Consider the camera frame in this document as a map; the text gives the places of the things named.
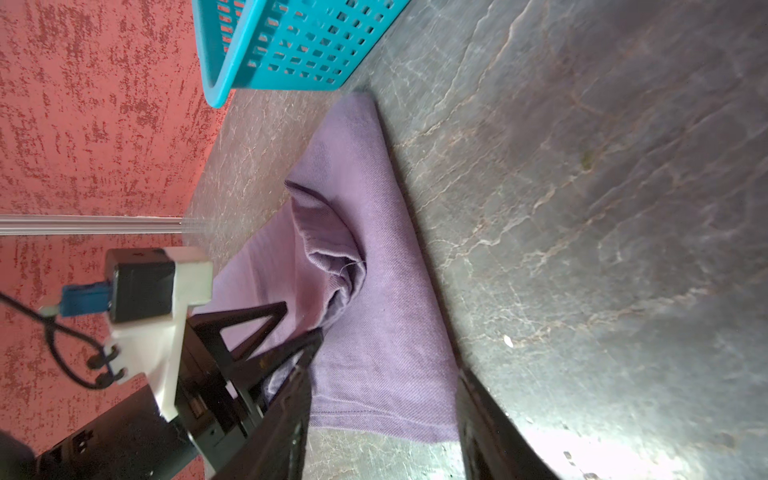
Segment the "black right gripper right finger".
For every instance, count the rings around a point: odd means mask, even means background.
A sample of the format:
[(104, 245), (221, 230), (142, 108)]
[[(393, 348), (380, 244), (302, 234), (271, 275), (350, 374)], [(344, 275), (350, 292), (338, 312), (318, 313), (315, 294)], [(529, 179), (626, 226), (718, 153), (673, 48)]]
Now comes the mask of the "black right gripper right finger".
[(459, 371), (456, 409), (468, 479), (536, 480), (557, 477), (476, 375), (466, 368)]

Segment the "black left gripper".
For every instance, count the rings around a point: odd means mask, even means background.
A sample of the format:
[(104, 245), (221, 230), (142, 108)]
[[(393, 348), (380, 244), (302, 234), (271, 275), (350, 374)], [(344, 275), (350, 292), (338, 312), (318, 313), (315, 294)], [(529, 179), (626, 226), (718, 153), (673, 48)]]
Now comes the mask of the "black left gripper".
[(219, 471), (245, 446), (269, 408), (312, 364), (321, 328), (265, 348), (285, 302), (200, 313), (185, 327), (175, 406), (207, 465)]

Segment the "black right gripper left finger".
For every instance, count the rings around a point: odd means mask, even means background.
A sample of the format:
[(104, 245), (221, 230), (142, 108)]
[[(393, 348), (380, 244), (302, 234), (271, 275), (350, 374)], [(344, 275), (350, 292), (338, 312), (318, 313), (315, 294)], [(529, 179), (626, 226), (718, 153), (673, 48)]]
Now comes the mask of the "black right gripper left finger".
[(261, 424), (217, 479), (300, 479), (311, 410), (307, 372), (296, 367), (274, 398)]

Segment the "purple trousers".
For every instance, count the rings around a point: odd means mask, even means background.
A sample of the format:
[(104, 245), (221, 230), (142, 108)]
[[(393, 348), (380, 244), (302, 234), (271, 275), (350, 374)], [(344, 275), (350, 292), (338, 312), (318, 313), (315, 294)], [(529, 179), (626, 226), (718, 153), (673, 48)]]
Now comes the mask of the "purple trousers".
[(267, 348), (322, 329), (313, 427), (456, 440), (456, 361), (371, 96), (329, 110), (285, 186), (204, 311), (285, 303)]

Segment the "teal plastic basket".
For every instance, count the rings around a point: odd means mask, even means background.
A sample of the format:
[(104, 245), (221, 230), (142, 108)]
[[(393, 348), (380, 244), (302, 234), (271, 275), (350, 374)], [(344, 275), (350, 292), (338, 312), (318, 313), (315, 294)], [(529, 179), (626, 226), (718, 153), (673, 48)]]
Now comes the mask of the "teal plastic basket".
[(395, 22), (403, 0), (195, 1), (205, 100), (233, 90), (340, 88)]

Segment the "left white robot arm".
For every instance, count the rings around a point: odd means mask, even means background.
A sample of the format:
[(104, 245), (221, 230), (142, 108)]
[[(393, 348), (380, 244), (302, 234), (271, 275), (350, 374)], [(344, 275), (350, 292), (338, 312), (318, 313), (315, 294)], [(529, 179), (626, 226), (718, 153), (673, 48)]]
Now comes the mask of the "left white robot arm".
[(200, 314), (185, 326), (173, 420), (144, 387), (35, 455), (1, 436), (4, 479), (171, 479), (202, 457), (217, 479), (299, 479), (320, 328), (262, 347), (283, 302)]

